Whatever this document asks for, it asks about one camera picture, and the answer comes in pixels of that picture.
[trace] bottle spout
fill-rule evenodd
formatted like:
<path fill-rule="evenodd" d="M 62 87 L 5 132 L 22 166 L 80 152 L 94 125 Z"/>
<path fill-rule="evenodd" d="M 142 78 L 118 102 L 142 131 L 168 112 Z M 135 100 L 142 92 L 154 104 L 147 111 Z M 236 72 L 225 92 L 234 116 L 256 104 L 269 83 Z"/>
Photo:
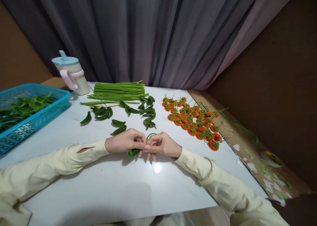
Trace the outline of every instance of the bottle spout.
<path fill-rule="evenodd" d="M 62 60 L 69 60 L 63 50 L 60 50 L 59 53 L 60 53 L 60 55 L 62 56 Z"/>

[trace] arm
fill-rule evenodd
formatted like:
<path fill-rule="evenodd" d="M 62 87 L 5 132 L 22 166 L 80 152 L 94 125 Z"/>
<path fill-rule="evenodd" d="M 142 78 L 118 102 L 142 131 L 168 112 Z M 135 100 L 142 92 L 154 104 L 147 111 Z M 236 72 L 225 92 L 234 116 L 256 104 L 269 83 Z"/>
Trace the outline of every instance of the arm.
<path fill-rule="evenodd" d="M 155 139 L 155 136 L 150 137 L 147 144 L 159 144 L 151 146 L 150 151 L 178 158 L 175 162 L 195 175 L 223 208 L 235 212 L 230 217 L 231 225 L 288 225 L 268 200 L 257 195 L 240 179 L 227 173 L 213 161 L 183 149 L 166 133 L 160 135 L 163 141 L 149 142 L 151 137 Z"/>
<path fill-rule="evenodd" d="M 110 152 L 146 149 L 143 133 L 129 129 L 106 140 L 72 144 L 45 156 L 0 169 L 0 225 L 27 225 L 31 213 L 19 203 L 52 183 L 59 175 L 79 172 Z"/>
<path fill-rule="evenodd" d="M 11 165 L 0 170 L 0 196 L 14 205 L 42 190 L 59 175 L 76 173 L 107 154 L 105 140 L 100 140 L 72 144 L 48 155 Z"/>

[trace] wooden stick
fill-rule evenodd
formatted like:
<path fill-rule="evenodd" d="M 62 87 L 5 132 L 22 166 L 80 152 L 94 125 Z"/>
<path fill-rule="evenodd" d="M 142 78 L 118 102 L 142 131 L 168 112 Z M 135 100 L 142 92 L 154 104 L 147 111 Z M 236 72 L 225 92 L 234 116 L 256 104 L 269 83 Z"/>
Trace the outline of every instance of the wooden stick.
<path fill-rule="evenodd" d="M 105 107 L 114 107 L 114 106 L 119 106 L 120 104 L 114 104 L 114 105 L 111 105 L 111 106 L 105 106 Z"/>
<path fill-rule="evenodd" d="M 105 106 L 105 108 L 106 107 L 114 107 L 114 106 L 119 106 L 120 104 L 114 104 L 114 105 L 110 105 L 110 106 Z"/>

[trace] woman's left hand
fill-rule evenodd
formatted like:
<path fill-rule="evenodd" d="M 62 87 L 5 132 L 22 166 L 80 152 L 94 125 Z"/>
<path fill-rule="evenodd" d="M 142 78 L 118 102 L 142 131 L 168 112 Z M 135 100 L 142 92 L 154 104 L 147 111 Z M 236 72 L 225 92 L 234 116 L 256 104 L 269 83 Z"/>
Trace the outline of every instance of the woman's left hand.
<path fill-rule="evenodd" d="M 142 132 L 131 128 L 106 139 L 105 148 L 108 152 L 126 152 L 134 148 L 149 150 L 150 146 L 146 145 L 146 138 Z"/>

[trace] bottle lid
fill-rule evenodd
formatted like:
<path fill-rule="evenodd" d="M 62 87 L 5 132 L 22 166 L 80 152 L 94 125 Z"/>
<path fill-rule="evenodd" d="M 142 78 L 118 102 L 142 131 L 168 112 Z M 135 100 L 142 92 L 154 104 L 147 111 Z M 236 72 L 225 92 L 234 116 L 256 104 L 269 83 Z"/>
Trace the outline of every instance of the bottle lid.
<path fill-rule="evenodd" d="M 67 57 L 65 52 L 60 50 L 59 51 L 61 57 L 56 57 L 54 59 L 52 59 L 52 62 L 55 65 L 58 66 L 70 66 L 70 65 L 74 65 L 74 64 L 78 64 L 79 60 L 75 57 Z"/>

